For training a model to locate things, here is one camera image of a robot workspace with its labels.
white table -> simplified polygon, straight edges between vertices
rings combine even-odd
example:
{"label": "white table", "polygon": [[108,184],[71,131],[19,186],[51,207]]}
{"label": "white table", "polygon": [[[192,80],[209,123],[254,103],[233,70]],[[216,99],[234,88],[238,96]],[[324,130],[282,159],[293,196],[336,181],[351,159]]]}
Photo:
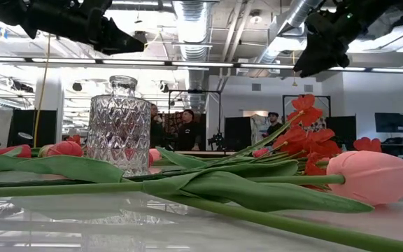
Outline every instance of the white table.
{"label": "white table", "polygon": [[[39,176],[7,172],[0,182]],[[0,198],[0,207],[9,202],[29,209],[6,217],[0,212],[0,252],[360,251],[142,193]],[[279,214],[403,240],[403,202],[372,213]]]}

man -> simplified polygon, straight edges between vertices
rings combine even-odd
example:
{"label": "man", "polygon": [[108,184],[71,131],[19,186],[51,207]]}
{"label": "man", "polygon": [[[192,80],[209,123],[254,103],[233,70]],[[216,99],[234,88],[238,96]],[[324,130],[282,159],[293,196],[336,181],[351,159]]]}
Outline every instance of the man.
{"label": "man", "polygon": [[194,111],[186,109],[183,112],[183,125],[178,129],[176,149],[178,151],[200,151],[199,144],[202,138],[199,126],[194,122]]}
{"label": "man", "polygon": [[276,130],[279,130],[283,125],[278,122],[279,114],[276,112],[269,112],[270,127],[267,129],[267,136],[273,134]]}
{"label": "man", "polygon": [[151,112],[152,120],[150,121],[150,148],[162,146],[164,141],[164,123],[161,116],[158,115],[158,108],[152,104]]}

crystal glass jar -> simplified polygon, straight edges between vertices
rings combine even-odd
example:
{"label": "crystal glass jar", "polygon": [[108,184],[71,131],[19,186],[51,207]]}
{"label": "crystal glass jar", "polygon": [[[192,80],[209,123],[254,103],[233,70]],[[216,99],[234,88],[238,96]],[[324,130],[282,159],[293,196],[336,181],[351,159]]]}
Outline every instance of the crystal glass jar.
{"label": "crystal glass jar", "polygon": [[87,156],[110,162],[124,176],[148,174],[150,102],[134,97],[136,79],[110,78],[113,94],[91,98]]}

ceiling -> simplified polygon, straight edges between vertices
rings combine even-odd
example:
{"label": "ceiling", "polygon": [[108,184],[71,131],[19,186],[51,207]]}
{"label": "ceiling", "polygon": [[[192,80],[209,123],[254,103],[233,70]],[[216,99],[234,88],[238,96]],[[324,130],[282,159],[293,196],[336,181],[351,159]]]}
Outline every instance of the ceiling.
{"label": "ceiling", "polygon": [[[252,10],[259,10],[262,21],[259,23],[249,22],[250,17],[246,18],[243,33],[240,35],[241,42],[233,53],[233,61],[239,59],[250,59],[257,57],[266,47],[270,40],[267,36],[272,20],[277,15],[286,12],[289,9],[291,0],[250,0]],[[214,3],[211,11],[211,21],[209,24],[209,42],[211,48],[208,53],[208,61],[219,61],[227,39],[228,28],[236,5],[236,0],[221,0]],[[149,45],[144,52],[119,54],[107,56],[92,49],[91,46],[82,43],[76,43],[67,38],[57,38],[52,36],[50,40],[50,57],[54,58],[115,58],[115,59],[136,59],[136,60],[181,60],[180,47],[173,44],[178,42],[177,20],[173,13],[158,13],[152,11],[136,10],[108,10],[106,17],[113,18],[116,25],[129,34],[135,31],[145,31]],[[0,56],[11,57],[45,57],[48,50],[49,34],[39,32],[37,37],[30,39],[24,30],[19,27],[7,26],[0,22],[0,31],[6,31],[1,36],[0,32]],[[380,62],[371,61],[371,55],[356,55],[355,62],[371,62],[371,65],[379,64],[385,66],[387,62],[391,66],[396,66],[392,61],[386,58]],[[280,54],[278,57],[282,63],[292,64],[293,55]],[[25,85],[36,88],[37,77],[43,71],[36,66],[17,66],[0,65],[0,106],[12,106],[18,108],[29,108],[34,103],[32,93],[10,89],[10,80],[17,80]],[[167,94],[162,93],[157,84],[161,81],[168,83],[173,89],[185,89],[185,77],[188,74],[187,69],[176,69],[173,71],[159,69],[98,69],[98,68],[71,68],[64,69],[67,83],[65,97],[80,97],[81,99],[66,99],[65,116],[73,120],[73,117],[84,118],[87,116],[87,110],[90,106],[89,98],[100,94],[110,92],[108,79],[113,75],[131,76],[138,80],[136,91],[145,99],[155,102],[160,110],[167,108]],[[75,82],[84,83],[83,91],[73,91],[72,85]],[[3,97],[7,95],[19,96],[23,98]],[[179,102],[175,109],[182,109],[185,103]]]}

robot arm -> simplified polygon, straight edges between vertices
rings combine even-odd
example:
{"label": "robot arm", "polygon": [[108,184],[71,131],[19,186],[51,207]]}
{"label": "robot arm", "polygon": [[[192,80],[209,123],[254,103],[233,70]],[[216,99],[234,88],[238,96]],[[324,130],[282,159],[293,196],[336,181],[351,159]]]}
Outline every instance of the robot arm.
{"label": "robot arm", "polygon": [[0,0],[0,21],[20,25],[32,39],[37,30],[94,46],[107,55],[144,51],[144,43],[104,17],[111,0]]}
{"label": "robot arm", "polygon": [[307,28],[307,47],[293,71],[301,71],[301,78],[318,74],[331,67],[347,67],[349,44],[390,7],[403,9],[403,0],[343,0],[337,11],[314,10],[304,23]]}

